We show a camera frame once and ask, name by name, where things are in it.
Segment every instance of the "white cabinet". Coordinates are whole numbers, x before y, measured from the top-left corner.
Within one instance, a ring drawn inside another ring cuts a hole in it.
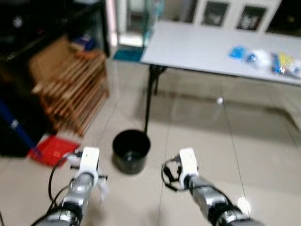
[[[198,0],[193,23],[265,32],[281,0]]]

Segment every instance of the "blue mat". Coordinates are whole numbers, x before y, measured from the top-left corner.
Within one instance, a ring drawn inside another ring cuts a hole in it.
[[[140,62],[140,58],[143,53],[143,48],[134,48],[134,49],[120,49],[117,50],[114,56],[114,60],[122,61],[131,61],[131,62]]]

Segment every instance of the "white table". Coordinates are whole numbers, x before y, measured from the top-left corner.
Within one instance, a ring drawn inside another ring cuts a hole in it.
[[[153,83],[167,67],[248,79],[301,86],[301,80],[257,70],[247,63],[229,57],[235,46],[284,52],[301,59],[301,39],[250,31],[227,31],[192,24],[159,21],[141,62],[150,64],[147,110],[144,132],[147,132]]]

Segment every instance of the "black bucket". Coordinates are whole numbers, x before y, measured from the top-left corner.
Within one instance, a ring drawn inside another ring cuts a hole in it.
[[[150,147],[150,139],[145,133],[135,129],[125,130],[113,141],[115,162],[124,173],[139,173],[144,168]]]

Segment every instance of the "red dustpan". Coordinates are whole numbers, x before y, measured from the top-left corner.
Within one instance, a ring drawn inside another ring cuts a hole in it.
[[[39,163],[54,166],[64,154],[74,151],[79,145],[78,143],[51,135],[37,145],[37,149],[41,152],[40,156],[32,149],[29,151],[28,156]]]

